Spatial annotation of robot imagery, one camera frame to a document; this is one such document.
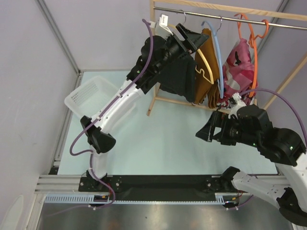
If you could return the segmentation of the black trousers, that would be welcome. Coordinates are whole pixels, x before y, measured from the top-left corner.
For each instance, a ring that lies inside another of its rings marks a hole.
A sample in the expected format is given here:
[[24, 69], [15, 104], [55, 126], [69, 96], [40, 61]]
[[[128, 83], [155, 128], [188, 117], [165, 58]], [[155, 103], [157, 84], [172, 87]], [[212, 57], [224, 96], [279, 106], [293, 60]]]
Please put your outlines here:
[[175, 60], [161, 71], [158, 77], [160, 89], [183, 96], [190, 103], [194, 102], [195, 67], [196, 62], [190, 55]]

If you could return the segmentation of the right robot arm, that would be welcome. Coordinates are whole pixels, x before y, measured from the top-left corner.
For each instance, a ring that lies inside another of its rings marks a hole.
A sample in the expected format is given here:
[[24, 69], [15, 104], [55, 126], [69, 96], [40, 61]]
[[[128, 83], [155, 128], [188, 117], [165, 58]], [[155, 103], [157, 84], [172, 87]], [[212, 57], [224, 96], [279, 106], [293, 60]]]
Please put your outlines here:
[[289, 186], [270, 184], [232, 166], [221, 175], [221, 186], [226, 192], [248, 192], [275, 206], [291, 223], [306, 227], [307, 148], [295, 131], [274, 127], [267, 112], [253, 104], [233, 108], [229, 114], [214, 111], [196, 137], [226, 146], [255, 147], [275, 163]]

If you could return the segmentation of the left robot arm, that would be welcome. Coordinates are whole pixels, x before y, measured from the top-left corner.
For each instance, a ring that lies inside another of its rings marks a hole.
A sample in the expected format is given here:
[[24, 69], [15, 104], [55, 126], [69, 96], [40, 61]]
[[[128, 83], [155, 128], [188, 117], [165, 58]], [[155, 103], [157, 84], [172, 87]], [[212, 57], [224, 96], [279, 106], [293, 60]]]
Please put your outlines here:
[[135, 66], [127, 74], [117, 93], [95, 115], [83, 116], [80, 120], [90, 145], [89, 186], [97, 192], [106, 186], [104, 177], [107, 175], [107, 155], [116, 144], [115, 138], [110, 134], [114, 125], [157, 83], [166, 81], [172, 86], [177, 85], [180, 81], [178, 71], [182, 69], [181, 63], [187, 62], [190, 68], [188, 73], [194, 74], [196, 65], [191, 54], [197, 52], [209, 36], [193, 32], [180, 23], [176, 29], [183, 39], [178, 38], [167, 27], [155, 35], [150, 34], [141, 47]]

